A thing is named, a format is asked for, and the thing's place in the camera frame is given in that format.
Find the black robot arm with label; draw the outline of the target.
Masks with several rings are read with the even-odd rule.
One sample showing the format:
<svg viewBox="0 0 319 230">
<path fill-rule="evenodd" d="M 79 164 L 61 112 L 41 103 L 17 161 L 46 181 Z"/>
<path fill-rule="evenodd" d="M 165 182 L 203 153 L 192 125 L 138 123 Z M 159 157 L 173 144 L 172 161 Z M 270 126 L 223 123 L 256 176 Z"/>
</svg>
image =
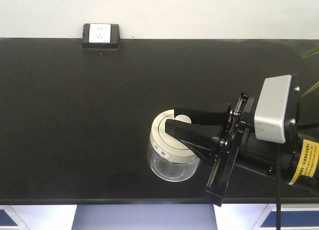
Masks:
<svg viewBox="0 0 319 230">
<path fill-rule="evenodd" d="M 165 132 L 211 168 L 204 190 L 207 202 L 222 204 L 234 166 L 318 193 L 319 142 L 299 134 L 300 127 L 290 124 L 299 117 L 297 99 L 288 99 L 288 111 L 284 114 L 288 134 L 284 143 L 257 135 L 256 109 L 255 98 L 242 93 L 235 109 L 229 103 L 213 106 L 208 111 L 175 108 L 174 115 L 186 115 L 191 122 L 176 119 L 165 122 Z"/>
</svg>

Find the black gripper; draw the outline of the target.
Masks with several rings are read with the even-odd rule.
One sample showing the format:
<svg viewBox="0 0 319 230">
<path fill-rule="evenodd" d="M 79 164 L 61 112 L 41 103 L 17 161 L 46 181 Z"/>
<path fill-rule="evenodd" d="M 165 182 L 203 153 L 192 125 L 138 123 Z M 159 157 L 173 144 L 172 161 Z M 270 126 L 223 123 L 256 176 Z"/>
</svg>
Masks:
<svg viewBox="0 0 319 230">
<path fill-rule="evenodd" d="M 174 116 L 186 115 L 191 123 L 165 122 L 165 133 L 175 138 L 212 167 L 204 199 L 221 206 L 235 165 L 252 172 L 289 182 L 297 167 L 298 95 L 289 94 L 284 113 L 284 143 L 257 138 L 254 97 L 241 93 L 234 110 L 230 103 L 174 108 Z"/>
</svg>

